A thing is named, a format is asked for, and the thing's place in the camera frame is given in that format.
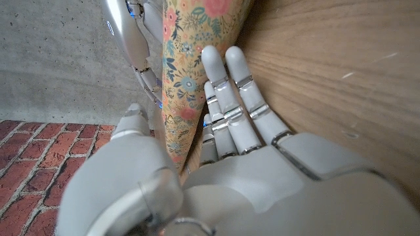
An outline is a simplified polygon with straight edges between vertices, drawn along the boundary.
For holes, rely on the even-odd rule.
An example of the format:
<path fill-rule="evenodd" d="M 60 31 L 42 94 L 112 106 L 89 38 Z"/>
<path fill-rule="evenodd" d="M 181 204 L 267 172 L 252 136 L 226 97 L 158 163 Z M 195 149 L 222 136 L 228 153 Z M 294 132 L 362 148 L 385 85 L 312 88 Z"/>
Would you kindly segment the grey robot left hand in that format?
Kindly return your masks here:
<path fill-rule="evenodd" d="M 210 114 L 185 182 L 132 104 L 68 182 L 57 235 L 418 235 L 419 213 L 369 161 L 293 133 L 242 50 L 201 54 Z"/>

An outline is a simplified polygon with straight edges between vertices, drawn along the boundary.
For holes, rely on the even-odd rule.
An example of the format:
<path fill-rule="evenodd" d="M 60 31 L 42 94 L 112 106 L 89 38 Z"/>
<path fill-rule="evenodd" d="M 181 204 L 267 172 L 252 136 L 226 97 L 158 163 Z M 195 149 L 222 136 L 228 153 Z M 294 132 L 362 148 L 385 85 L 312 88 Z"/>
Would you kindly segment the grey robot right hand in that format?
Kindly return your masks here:
<path fill-rule="evenodd" d="M 146 95 L 162 107 L 162 81 L 148 65 L 150 49 L 139 25 L 163 42 L 162 7 L 155 1 L 102 0 L 104 19 L 123 57 L 131 65 Z"/>

